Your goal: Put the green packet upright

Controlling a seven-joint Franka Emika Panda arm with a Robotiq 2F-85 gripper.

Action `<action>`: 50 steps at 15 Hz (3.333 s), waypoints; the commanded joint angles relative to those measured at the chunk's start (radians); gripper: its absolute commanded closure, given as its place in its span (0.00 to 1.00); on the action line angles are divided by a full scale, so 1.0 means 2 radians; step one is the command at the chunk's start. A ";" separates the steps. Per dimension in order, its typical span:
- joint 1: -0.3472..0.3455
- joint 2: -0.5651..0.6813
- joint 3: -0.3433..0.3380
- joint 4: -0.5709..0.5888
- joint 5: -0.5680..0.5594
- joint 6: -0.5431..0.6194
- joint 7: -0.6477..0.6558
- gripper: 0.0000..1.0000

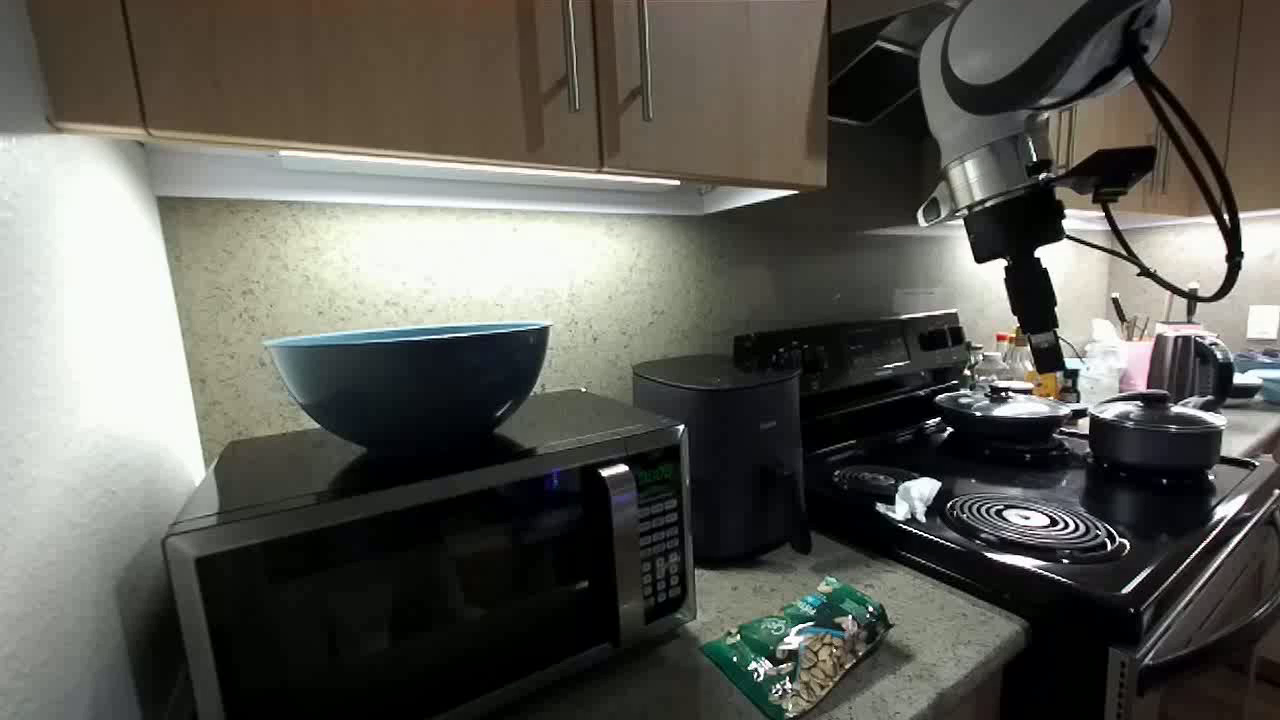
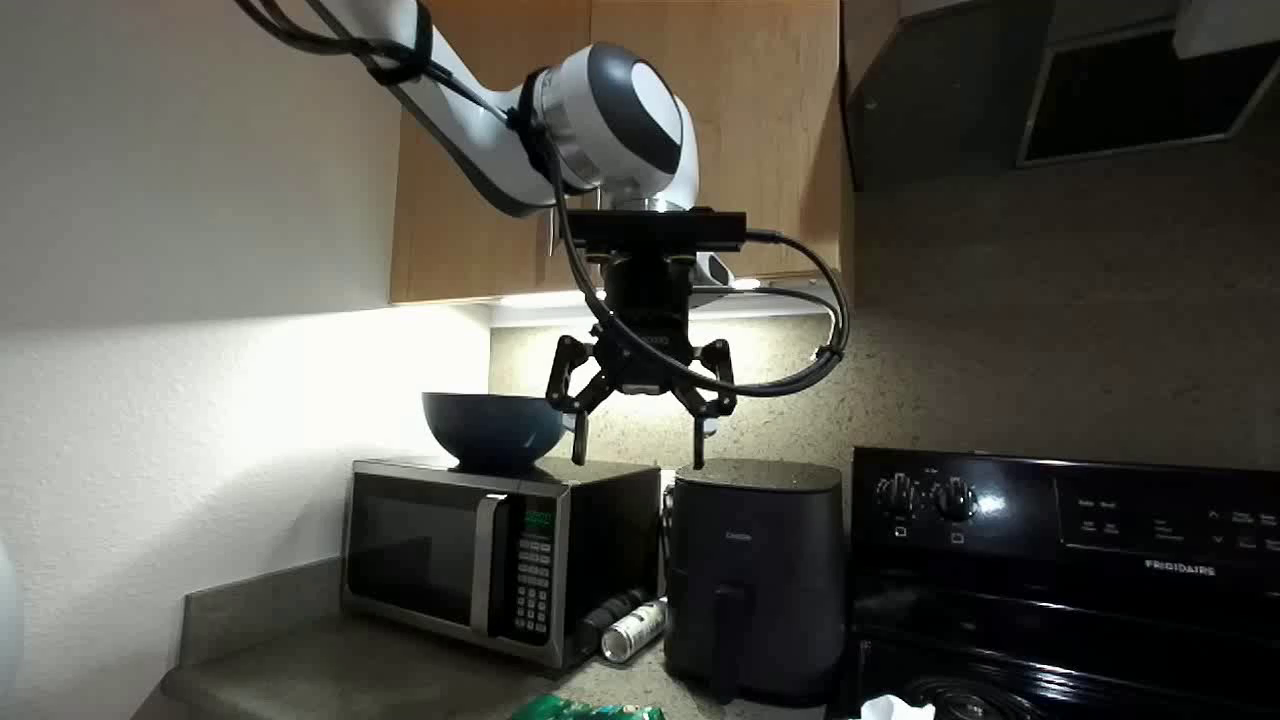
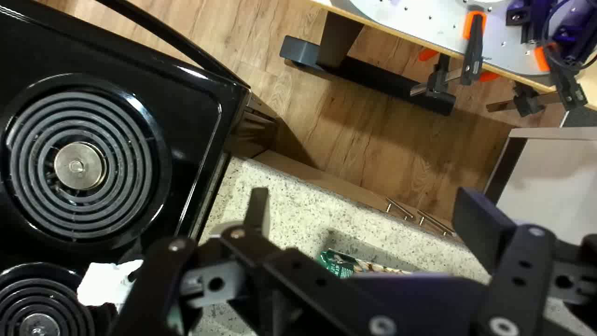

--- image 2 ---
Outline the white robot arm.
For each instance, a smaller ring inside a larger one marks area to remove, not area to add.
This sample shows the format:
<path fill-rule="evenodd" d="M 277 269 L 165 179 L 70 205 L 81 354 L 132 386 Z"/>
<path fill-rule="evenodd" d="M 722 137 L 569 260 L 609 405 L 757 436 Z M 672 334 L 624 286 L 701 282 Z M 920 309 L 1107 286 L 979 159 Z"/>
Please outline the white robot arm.
<path fill-rule="evenodd" d="M 545 394 L 570 419 L 570 461 L 586 455 L 586 417 L 609 396 L 672 396 L 704 464 L 709 430 L 741 394 L 726 344 L 687 340 L 691 269 L 716 230 L 741 235 L 742 219 L 695 205 L 691 113 L 643 57 L 584 44 L 515 89 L 486 89 L 424 0 L 305 0 L 318 30 L 281 0 L 230 4 L 282 47 L 356 59 L 490 210 L 554 218 L 596 322 L 592 340 L 554 340 Z"/>

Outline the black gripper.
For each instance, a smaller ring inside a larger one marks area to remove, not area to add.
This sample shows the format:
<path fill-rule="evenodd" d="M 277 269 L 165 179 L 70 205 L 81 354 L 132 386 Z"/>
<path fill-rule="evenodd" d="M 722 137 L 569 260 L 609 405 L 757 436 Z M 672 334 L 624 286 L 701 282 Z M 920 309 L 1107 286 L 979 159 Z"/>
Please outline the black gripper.
<path fill-rule="evenodd" d="M 691 260 L 633 251 L 605 269 L 605 309 L 633 328 L 596 324 L 596 340 L 554 340 L 545 402 L 570 414 L 570 464 L 586 461 L 586 414 L 612 394 L 672 394 L 691 414 L 691 469 L 704 469 L 709 417 L 737 407 L 722 340 L 687 340 Z"/>

